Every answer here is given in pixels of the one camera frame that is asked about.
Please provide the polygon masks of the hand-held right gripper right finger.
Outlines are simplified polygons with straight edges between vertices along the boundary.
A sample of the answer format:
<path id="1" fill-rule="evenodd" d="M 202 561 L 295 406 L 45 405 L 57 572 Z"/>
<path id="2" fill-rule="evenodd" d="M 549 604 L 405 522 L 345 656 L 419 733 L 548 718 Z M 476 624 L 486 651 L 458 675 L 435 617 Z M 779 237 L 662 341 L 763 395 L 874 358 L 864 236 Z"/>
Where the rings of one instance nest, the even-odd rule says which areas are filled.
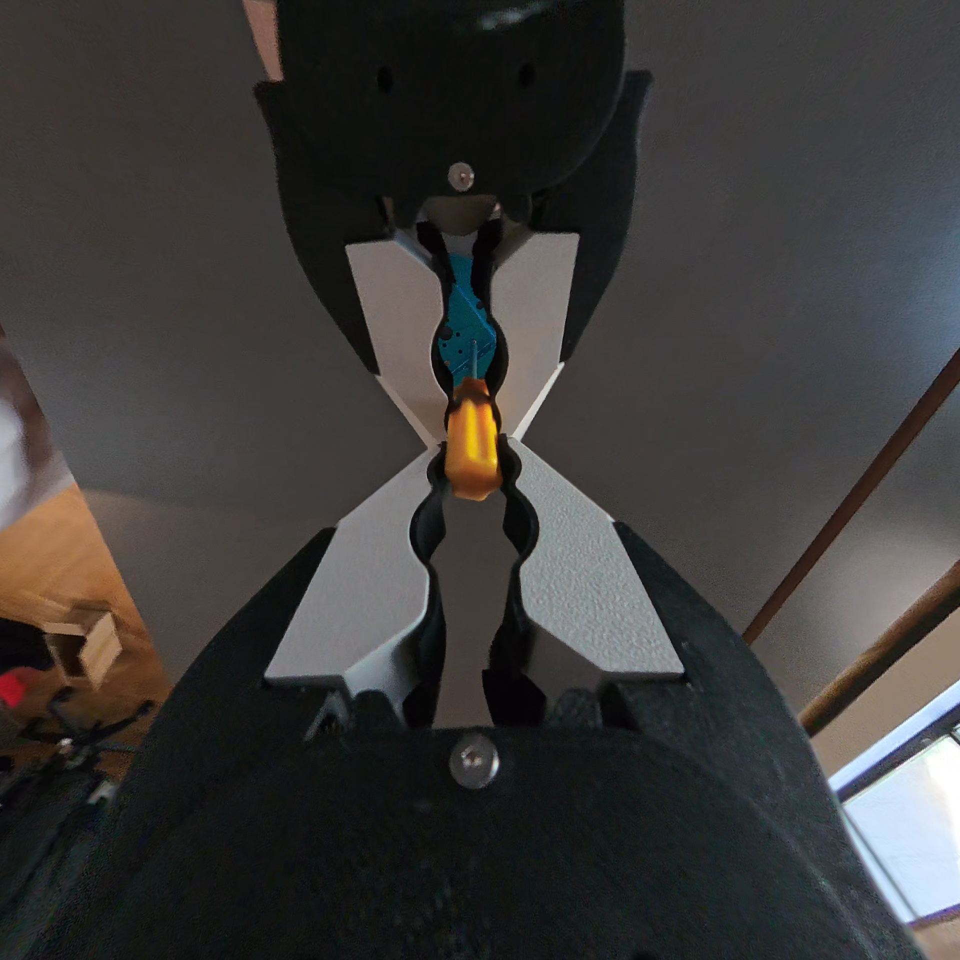
<path id="1" fill-rule="evenodd" d="M 517 556 L 484 670 L 492 723 L 539 726 L 570 691 L 682 680 L 618 523 L 522 441 L 501 438 L 498 450 Z"/>

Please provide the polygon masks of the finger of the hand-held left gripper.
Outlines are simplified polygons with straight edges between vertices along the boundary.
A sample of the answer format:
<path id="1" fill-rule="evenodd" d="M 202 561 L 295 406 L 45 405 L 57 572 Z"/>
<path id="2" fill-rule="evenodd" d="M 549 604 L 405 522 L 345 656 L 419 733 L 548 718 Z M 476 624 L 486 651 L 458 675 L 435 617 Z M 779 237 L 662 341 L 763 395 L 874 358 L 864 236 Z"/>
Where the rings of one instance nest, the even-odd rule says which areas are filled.
<path id="1" fill-rule="evenodd" d="M 506 372 L 494 392 L 502 432 L 522 440 L 558 379 L 580 237 L 510 229 L 494 251 L 491 317 L 502 333 Z"/>
<path id="2" fill-rule="evenodd" d="M 405 232 L 349 244 L 346 257 L 373 348 L 375 378 L 426 447 L 446 437 L 448 395 L 433 366 L 445 318 L 441 280 Z"/>

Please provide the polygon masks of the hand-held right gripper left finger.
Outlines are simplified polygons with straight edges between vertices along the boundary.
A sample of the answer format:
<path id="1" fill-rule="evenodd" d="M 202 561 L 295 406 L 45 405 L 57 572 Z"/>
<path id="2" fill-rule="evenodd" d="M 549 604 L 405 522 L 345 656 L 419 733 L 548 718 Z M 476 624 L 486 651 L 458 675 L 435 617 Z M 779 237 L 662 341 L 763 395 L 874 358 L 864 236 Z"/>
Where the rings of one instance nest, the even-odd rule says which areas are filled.
<path id="1" fill-rule="evenodd" d="M 266 683 L 378 691 L 408 726 L 432 726 L 447 649 L 431 562 L 447 532 L 445 452 L 428 448 L 337 524 Z"/>

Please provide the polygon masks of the blue round metal plate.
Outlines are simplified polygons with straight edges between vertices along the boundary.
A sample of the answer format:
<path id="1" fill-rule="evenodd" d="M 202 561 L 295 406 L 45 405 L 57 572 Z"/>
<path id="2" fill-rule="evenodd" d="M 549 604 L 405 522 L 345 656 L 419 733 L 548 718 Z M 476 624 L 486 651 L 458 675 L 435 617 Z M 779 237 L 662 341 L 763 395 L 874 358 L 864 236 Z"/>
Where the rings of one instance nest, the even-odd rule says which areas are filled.
<path id="1" fill-rule="evenodd" d="M 474 293 L 473 258 L 452 254 L 449 262 L 453 279 L 436 346 L 452 387 L 458 388 L 466 378 L 486 378 L 497 350 L 498 333 Z"/>

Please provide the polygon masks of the yellow screwdriver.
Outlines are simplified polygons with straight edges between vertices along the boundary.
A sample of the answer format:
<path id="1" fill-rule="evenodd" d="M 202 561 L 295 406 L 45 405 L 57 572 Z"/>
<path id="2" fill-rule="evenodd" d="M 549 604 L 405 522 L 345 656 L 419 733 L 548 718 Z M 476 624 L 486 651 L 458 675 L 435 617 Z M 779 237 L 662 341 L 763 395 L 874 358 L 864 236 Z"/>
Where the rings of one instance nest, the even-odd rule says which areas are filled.
<path id="1" fill-rule="evenodd" d="M 466 375 L 448 406 L 443 469 L 456 498 L 480 502 L 502 485 L 498 420 L 487 383 L 478 375 L 475 341 L 470 341 L 468 357 Z"/>

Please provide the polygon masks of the grey desk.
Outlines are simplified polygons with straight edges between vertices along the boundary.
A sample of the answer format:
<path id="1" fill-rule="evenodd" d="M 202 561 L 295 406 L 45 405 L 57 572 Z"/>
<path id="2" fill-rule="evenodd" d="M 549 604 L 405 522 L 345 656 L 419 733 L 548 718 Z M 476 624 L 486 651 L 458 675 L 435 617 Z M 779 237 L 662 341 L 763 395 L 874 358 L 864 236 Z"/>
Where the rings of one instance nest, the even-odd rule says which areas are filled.
<path id="1" fill-rule="evenodd" d="M 630 2 L 630 235 L 524 441 L 743 630 L 958 348 L 958 2 Z M 2 327 L 169 678 L 423 449 L 238 2 L 2 2 Z"/>

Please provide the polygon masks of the person's left hand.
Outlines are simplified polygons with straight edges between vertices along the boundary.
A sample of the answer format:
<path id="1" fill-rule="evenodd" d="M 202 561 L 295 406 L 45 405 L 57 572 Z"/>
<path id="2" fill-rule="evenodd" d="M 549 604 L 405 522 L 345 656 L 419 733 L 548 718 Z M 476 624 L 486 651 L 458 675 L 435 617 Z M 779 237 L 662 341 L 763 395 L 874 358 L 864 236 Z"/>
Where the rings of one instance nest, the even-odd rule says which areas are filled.
<path id="1" fill-rule="evenodd" d="M 277 1 L 242 1 L 242 4 L 267 78 L 271 82 L 282 81 Z"/>

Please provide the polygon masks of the cardboard box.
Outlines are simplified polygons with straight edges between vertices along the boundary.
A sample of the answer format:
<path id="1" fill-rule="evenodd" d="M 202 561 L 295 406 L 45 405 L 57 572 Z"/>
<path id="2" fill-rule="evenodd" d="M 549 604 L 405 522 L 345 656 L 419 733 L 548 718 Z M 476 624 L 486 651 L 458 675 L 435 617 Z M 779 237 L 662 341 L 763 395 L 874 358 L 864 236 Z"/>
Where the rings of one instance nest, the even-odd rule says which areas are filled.
<path id="1" fill-rule="evenodd" d="M 41 625 L 46 646 L 67 685 L 100 690 L 122 652 L 114 614 L 106 608 L 76 607 L 65 620 Z"/>

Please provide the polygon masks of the black chair base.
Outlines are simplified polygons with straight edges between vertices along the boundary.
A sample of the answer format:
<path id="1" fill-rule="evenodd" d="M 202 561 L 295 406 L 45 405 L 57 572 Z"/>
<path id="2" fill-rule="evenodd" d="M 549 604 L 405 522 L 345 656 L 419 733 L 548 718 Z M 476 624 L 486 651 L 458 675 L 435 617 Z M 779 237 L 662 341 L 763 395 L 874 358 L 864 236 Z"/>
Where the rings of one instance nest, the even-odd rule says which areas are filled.
<path id="1" fill-rule="evenodd" d="M 154 700 L 143 700 L 118 720 L 86 724 L 66 709 L 77 692 L 71 685 L 61 687 L 46 703 L 43 714 L 2 740 L 2 810 L 11 809 L 30 793 L 54 785 L 67 774 L 102 782 L 104 777 L 97 769 L 103 755 L 134 755 L 138 747 L 118 737 L 151 718 L 159 707 Z"/>

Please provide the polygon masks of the black cloth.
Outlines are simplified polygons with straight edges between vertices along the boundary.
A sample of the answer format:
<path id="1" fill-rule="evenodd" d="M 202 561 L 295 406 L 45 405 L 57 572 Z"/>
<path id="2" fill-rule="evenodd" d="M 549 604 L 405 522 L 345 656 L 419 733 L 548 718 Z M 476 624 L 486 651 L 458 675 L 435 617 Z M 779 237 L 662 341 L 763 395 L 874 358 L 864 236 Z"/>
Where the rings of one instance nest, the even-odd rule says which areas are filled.
<path id="1" fill-rule="evenodd" d="M 16 740 L 20 724 L 17 711 L 55 660 L 42 629 L 18 620 L 1 618 L 1 748 Z"/>

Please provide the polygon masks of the person's white shirt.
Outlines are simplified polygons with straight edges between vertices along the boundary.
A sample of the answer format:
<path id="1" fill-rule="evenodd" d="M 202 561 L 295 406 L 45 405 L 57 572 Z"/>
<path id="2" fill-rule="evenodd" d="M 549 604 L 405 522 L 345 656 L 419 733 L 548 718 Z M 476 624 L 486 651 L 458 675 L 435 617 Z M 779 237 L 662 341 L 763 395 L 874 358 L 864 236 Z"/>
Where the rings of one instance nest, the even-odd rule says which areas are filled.
<path id="1" fill-rule="evenodd" d="M 1 336 L 1 529 L 47 497 L 54 457 L 49 427 L 27 378 Z"/>

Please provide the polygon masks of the large window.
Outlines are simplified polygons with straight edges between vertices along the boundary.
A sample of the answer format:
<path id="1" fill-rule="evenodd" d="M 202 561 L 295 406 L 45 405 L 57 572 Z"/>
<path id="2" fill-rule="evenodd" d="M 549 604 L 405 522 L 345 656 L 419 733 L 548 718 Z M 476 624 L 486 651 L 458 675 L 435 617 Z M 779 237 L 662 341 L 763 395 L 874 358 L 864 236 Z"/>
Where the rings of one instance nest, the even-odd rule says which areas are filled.
<path id="1" fill-rule="evenodd" d="M 959 683 L 829 778 L 868 872 L 914 930 L 958 918 Z"/>

